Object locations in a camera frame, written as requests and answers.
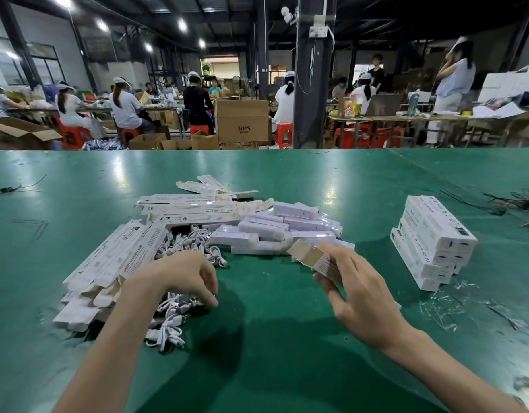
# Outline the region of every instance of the black shirt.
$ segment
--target black shirt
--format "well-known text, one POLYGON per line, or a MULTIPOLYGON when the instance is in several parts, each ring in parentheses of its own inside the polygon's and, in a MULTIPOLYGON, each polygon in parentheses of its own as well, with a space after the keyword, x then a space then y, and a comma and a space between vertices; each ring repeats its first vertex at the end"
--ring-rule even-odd
POLYGON ((209 110, 213 109, 213 103, 209 98, 209 93, 201 87, 190 86, 184 90, 184 108, 190 112, 190 116, 205 116, 205 106, 209 110))
POLYGON ((383 71, 383 68, 379 68, 377 71, 372 69, 371 71, 368 71, 371 75, 371 78, 373 78, 373 82, 371 85, 373 85, 375 88, 379 85, 380 82, 383 82, 385 79, 385 71, 383 71))

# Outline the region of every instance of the ceiling light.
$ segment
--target ceiling light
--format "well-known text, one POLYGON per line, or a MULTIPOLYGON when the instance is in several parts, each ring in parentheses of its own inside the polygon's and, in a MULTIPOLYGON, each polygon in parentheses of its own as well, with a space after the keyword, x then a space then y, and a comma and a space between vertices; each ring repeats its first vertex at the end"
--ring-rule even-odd
POLYGON ((102 19, 96 20, 96 26, 102 31, 102 32, 109 32, 109 27, 106 25, 106 22, 102 19))
POLYGON ((6 51, 6 55, 11 57, 12 59, 16 59, 17 61, 19 61, 19 59, 20 59, 20 57, 18 55, 16 55, 14 52, 10 52, 9 50, 6 51))
POLYGON ((56 3, 58 3, 60 6, 66 9, 70 9, 73 7, 73 2, 71 0, 54 0, 56 3))
POLYGON ((178 20, 178 28, 184 33, 188 31, 188 25, 186 24, 184 19, 178 20))

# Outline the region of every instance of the ceiling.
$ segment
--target ceiling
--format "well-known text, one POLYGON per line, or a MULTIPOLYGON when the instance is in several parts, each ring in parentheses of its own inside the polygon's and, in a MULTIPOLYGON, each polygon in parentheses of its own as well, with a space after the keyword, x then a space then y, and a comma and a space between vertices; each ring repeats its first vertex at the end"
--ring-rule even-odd
MULTIPOLYGON (((12 0, 47 13, 66 12, 52 0, 12 0)), ((254 0, 73 0, 78 24, 95 27, 95 17, 112 25, 145 27, 157 40, 178 49, 197 51, 199 38, 206 54, 244 50, 250 23, 255 20, 254 0), (179 18, 188 33, 178 29, 179 18)), ((452 39, 520 20, 527 0, 338 0, 334 33, 336 49, 359 41, 366 49, 393 49, 401 40, 452 39)), ((295 46, 295 26, 288 26, 282 6, 294 11, 297 0, 267 0, 271 49, 295 46)))

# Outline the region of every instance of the window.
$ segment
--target window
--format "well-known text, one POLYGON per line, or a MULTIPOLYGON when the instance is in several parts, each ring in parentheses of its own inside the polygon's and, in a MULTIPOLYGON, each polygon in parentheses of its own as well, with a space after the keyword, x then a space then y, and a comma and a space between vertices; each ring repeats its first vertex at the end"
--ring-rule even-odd
MULTIPOLYGON (((40 43, 27 43, 33 56, 34 66, 43 84, 56 84, 65 80, 61 65, 53 46, 40 43)), ((8 39, 0 37, 0 70, 8 85, 27 85, 27 78, 21 63, 15 59, 15 52, 8 39)))
POLYGON ((280 80, 281 84, 286 71, 287 67, 285 65, 268 65, 268 83, 274 84, 277 80, 280 80))
POLYGON ((360 78, 364 72, 368 72, 370 69, 373 69, 373 65, 360 64, 354 66, 354 75, 352 77, 352 85, 360 78))

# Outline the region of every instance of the hand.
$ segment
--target hand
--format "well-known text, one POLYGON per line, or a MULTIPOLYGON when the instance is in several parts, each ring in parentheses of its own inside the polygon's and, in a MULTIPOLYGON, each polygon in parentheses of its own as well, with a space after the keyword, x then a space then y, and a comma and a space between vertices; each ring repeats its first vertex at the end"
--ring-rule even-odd
POLYGON ((124 289, 135 291, 144 286, 151 287, 159 297, 171 291, 197 297, 210 307, 219 305, 214 296, 219 292, 215 268, 196 250, 183 250, 153 261, 123 284, 124 289))
POLYGON ((318 248, 336 260, 346 300, 328 278, 316 272, 314 279, 330 300, 335 317, 358 340, 385 352, 415 331, 402 317, 383 277, 364 257, 330 243, 318 248))

